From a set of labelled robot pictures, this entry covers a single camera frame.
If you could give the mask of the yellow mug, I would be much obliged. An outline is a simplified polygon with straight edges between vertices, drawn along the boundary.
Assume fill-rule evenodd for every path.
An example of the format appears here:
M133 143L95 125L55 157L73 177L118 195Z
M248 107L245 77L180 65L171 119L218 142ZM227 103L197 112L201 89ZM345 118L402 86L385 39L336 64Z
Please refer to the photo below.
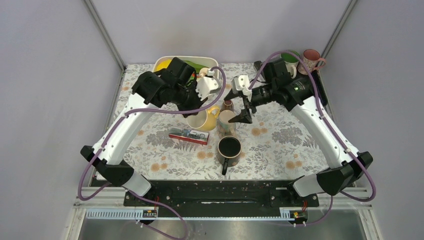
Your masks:
M197 115L188 116L186 121L188 126L196 131L209 132L216 128L219 114L220 107L214 105L200 111Z

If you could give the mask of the black interior mug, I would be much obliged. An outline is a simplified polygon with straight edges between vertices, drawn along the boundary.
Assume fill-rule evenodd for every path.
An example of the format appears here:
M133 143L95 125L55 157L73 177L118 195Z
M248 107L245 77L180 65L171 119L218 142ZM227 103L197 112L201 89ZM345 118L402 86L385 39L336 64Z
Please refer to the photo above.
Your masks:
M222 165L221 174L225 176L229 168L236 166L241 158L242 144L234 136L224 136L217 145L217 159Z

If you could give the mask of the cream christmas mug green inside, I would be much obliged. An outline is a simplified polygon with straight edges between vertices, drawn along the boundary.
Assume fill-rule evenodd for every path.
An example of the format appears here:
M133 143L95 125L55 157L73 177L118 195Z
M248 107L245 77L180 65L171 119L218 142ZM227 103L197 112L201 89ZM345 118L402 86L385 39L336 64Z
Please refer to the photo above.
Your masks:
M282 53L280 56L284 60L286 69L291 78L294 79L297 76L298 58L300 55L296 51L290 50L290 53Z

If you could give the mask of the pink ghost pattern mug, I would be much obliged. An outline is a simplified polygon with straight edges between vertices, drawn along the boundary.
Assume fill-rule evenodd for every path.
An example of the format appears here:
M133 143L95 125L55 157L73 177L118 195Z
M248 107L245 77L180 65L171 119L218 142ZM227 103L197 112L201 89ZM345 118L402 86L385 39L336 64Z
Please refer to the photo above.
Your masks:
M313 72L321 69L326 65L326 59L322 58L320 53L314 49L306 49L303 52L302 62L306 65L304 67L301 62L297 66L297 72L302 75L307 75L307 70Z

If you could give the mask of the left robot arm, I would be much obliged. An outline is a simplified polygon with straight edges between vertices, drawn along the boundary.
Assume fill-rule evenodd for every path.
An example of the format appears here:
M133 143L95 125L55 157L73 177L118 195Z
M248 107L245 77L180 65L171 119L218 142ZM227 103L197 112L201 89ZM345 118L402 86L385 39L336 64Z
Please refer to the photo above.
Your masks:
M151 182L124 160L124 155L155 113L188 117L203 110L206 98L197 87L196 68L179 57L168 66L145 71L131 86L127 102L107 132L93 146L84 145L80 154L110 184L135 194L144 206L152 204Z

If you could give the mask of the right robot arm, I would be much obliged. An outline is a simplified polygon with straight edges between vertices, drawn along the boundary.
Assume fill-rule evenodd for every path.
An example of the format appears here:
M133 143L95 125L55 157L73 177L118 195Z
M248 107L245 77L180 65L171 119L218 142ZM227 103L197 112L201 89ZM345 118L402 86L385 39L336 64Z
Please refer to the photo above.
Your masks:
M291 205L301 205L312 194L335 196L364 175L373 157L368 151L360 152L328 117L312 76L292 79L285 72L269 77L265 85L249 89L250 84L247 75L232 80L231 91L224 99L240 97L244 108L230 122L251 124L258 106L276 102L300 120L327 161L328 168L290 183L286 198Z

